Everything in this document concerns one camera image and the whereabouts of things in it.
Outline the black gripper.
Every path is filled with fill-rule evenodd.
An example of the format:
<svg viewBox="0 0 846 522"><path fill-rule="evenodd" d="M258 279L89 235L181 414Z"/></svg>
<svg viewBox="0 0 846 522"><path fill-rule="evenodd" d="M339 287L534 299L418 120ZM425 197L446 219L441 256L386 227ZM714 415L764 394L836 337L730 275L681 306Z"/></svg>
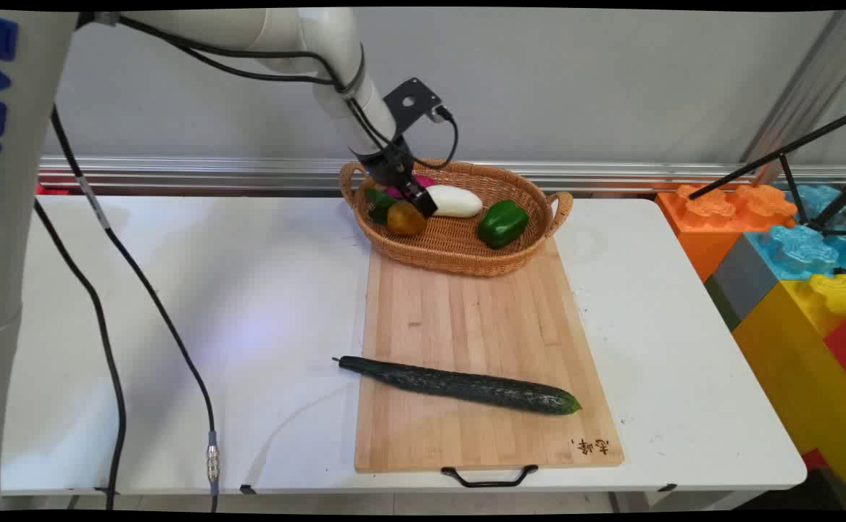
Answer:
<svg viewBox="0 0 846 522"><path fill-rule="evenodd" d="M414 161L407 142L392 142L376 153L357 153L357 161L377 185L400 189L403 199L414 205L423 218L436 214L434 199L414 178Z"/></svg>

